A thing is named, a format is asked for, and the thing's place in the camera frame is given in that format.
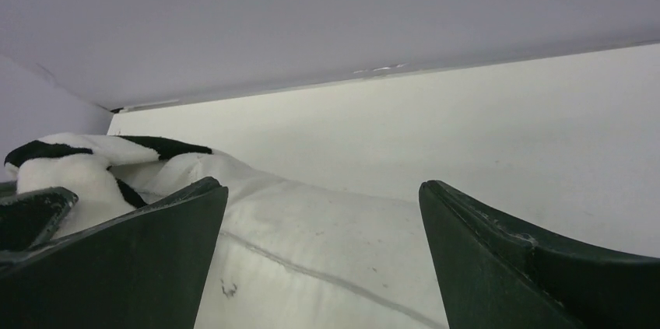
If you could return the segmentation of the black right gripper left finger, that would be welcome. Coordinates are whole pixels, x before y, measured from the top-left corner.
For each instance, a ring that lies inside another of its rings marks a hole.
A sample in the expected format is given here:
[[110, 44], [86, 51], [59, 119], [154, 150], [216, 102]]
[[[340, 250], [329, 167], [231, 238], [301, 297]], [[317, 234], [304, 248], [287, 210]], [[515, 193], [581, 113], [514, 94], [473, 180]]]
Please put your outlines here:
[[206, 177], [83, 231], [1, 251], [1, 326], [193, 327], [227, 197]]

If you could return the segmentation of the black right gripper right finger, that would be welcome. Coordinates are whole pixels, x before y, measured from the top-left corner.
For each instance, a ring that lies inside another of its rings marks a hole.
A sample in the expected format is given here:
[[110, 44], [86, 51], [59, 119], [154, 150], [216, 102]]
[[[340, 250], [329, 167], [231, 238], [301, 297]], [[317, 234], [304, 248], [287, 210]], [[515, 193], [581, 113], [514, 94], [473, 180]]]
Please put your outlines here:
[[420, 211], [452, 328], [657, 328], [659, 260], [561, 236], [431, 180]]

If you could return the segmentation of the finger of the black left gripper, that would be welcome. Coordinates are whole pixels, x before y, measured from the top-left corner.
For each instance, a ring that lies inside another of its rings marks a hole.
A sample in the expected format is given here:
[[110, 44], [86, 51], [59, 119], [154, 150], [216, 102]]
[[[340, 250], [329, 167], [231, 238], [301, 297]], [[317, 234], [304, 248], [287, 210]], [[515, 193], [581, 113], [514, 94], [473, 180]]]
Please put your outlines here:
[[63, 187], [19, 194], [1, 188], [1, 251], [29, 250], [49, 241], [79, 197]]

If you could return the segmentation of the black white striped pillowcase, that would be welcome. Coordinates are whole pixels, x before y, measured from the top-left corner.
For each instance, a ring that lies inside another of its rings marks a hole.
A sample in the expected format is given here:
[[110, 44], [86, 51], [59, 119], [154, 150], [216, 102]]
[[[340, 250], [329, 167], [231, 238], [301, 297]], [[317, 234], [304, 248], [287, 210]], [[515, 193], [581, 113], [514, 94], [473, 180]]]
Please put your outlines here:
[[20, 194], [63, 187], [77, 195], [54, 233], [61, 238], [186, 187], [191, 180], [176, 165], [212, 153], [206, 146], [162, 137], [61, 133], [13, 149], [4, 167]]

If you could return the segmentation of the white pillow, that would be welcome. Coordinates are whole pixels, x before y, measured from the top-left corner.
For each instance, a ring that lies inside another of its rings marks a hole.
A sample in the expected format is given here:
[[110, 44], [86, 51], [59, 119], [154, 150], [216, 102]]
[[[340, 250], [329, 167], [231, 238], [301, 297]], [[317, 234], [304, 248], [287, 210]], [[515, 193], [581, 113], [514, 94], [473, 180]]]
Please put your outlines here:
[[222, 152], [138, 165], [146, 199], [203, 177], [229, 197], [198, 328], [446, 328], [420, 209], [256, 170]]

